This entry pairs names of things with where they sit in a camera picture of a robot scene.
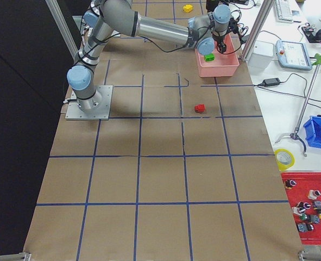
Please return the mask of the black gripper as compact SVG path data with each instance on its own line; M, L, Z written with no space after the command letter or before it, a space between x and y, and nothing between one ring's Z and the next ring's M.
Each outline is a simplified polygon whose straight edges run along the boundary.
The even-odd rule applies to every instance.
M218 36L216 37L216 49L219 53L224 54L226 52L226 44L224 42L225 37L224 36Z

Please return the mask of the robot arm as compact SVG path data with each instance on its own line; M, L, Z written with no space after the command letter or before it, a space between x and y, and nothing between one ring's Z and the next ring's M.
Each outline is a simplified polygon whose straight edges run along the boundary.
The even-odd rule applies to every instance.
M195 48L201 55L207 55L224 42L231 19L230 8L225 4L189 19L187 27L143 16L132 9L131 1L100 1L98 10L92 33L76 53L73 67L67 73L78 109L85 113L97 110L106 100L93 78L102 49L114 31L130 37L170 42L179 48Z

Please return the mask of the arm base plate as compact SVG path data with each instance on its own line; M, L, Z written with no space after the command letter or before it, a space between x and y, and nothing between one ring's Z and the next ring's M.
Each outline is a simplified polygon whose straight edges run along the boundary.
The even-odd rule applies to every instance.
M70 96L65 119L108 120L111 109L113 85L96 85L96 93L89 100L80 100L74 91Z

